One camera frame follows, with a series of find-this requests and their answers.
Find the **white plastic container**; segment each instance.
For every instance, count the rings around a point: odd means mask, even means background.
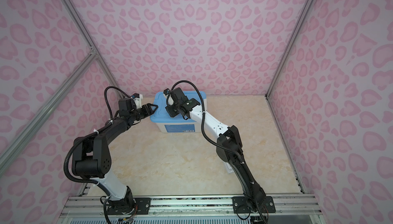
[[[196,99],[200,102],[199,96],[195,91],[184,91],[184,94],[188,99]],[[206,93],[200,91],[200,94],[204,100],[205,110],[207,110]],[[155,123],[162,133],[194,133],[201,132],[200,124],[192,119],[184,120],[183,117],[178,114],[176,117],[171,118],[165,107],[166,98],[162,92],[157,93],[153,104],[158,105],[157,111],[150,116],[150,120]]]

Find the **pink leopard print wall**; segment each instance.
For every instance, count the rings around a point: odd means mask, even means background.
[[[79,183],[64,176],[63,160],[75,138],[109,119],[103,91],[109,85],[93,63],[0,179],[0,222],[56,223]],[[113,110],[117,97],[108,92]]]
[[[119,85],[264,94],[305,0],[73,0]]]
[[[0,0],[0,155],[86,57],[60,0]]]
[[[393,0],[317,0],[272,101],[328,223],[392,223]]]

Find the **box lid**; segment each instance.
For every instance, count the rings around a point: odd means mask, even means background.
[[[183,91],[185,96],[187,96],[188,99],[196,99],[200,103],[200,99],[196,91]],[[203,91],[199,91],[203,99],[206,99],[206,93]],[[150,116],[150,120],[153,123],[194,123],[195,121],[192,119],[184,120],[183,117],[178,114],[174,118],[171,118],[171,116],[168,114],[167,110],[165,107],[167,106],[166,104],[166,98],[165,95],[160,92],[157,93],[153,104],[158,105],[157,111]]]

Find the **marble floor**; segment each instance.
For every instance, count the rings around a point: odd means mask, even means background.
[[[239,129],[248,167],[266,193],[300,192],[264,96],[208,96],[207,103],[215,118]],[[109,148],[113,172],[134,196],[243,192],[201,133],[161,133],[146,118]],[[88,193],[102,195],[96,186]]]

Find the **metal rail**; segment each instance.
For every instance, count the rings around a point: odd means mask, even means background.
[[[148,215],[153,217],[180,216],[236,216],[232,197],[243,195],[195,195],[195,196],[135,196],[151,198]],[[269,215],[321,215],[321,209],[313,194],[270,194],[276,213]],[[60,218],[102,217],[103,206],[99,197],[69,197]]]
[[[291,153],[291,150],[289,148],[289,145],[285,141],[284,131],[282,130],[281,125],[280,125],[280,123],[277,120],[277,116],[274,113],[272,104],[270,103],[270,100],[268,98],[266,98],[266,102],[268,103],[268,107],[269,107],[270,113],[272,114],[272,118],[273,118],[274,124],[276,125],[277,132],[280,135],[281,142],[282,142],[282,145],[284,146],[284,150],[285,150],[285,152],[287,154],[288,160],[289,160],[289,162],[292,165],[292,170],[293,170],[293,172],[295,174],[296,180],[299,183],[300,191],[303,192],[303,193],[307,193],[307,189],[304,186],[302,177],[299,174],[299,171],[297,169],[297,166],[296,166],[295,160],[294,160],[294,158],[292,156],[292,153]]]
[[[79,32],[81,32],[81,36],[85,40],[86,44],[90,47],[91,50],[95,51],[98,55],[98,64],[100,65],[101,69],[104,71],[104,74],[106,78],[109,80],[109,83],[112,86],[118,87],[119,85],[117,84],[117,81],[115,77],[112,75],[111,71],[109,70],[108,66],[106,65],[104,58],[102,57],[101,53],[99,52],[99,49],[97,48],[96,44],[93,41],[93,38],[89,34],[86,26],[83,23],[83,20],[81,19],[80,15],[78,14],[77,10],[75,9],[73,3],[71,0],[61,0],[63,3],[64,7],[66,8],[67,12],[71,16],[71,19],[75,23],[76,28],[78,28]],[[123,98],[123,95],[117,92],[119,97]]]
[[[281,74],[282,67],[284,66],[284,64],[288,60],[288,58],[290,56],[290,52],[291,52],[293,46],[295,45],[296,39],[300,35],[304,24],[307,21],[307,17],[310,14],[312,7],[315,4],[315,1],[316,0],[306,0],[304,6],[302,8],[302,11],[301,11],[299,18],[296,22],[296,25],[294,27],[294,30],[292,31],[291,37],[289,38],[288,44],[285,47],[284,54],[282,55],[279,65],[276,69],[276,72],[273,75],[273,80],[268,88],[267,93],[266,93],[266,97],[268,97],[268,98],[270,97],[270,95],[273,92],[273,88],[276,85],[278,77]]]
[[[44,125],[49,116],[57,108],[57,106],[67,96],[69,91],[74,87],[79,78],[89,68],[90,64],[96,59],[95,51],[92,51],[83,60],[83,62],[72,72],[72,74],[64,81],[64,83],[57,89],[56,93],[41,107],[41,109],[35,114],[34,118],[26,126],[26,128],[15,138],[7,150],[0,157],[0,177],[8,169],[8,167],[14,162],[19,156],[23,149],[30,142],[32,137],[38,132],[38,130]]]

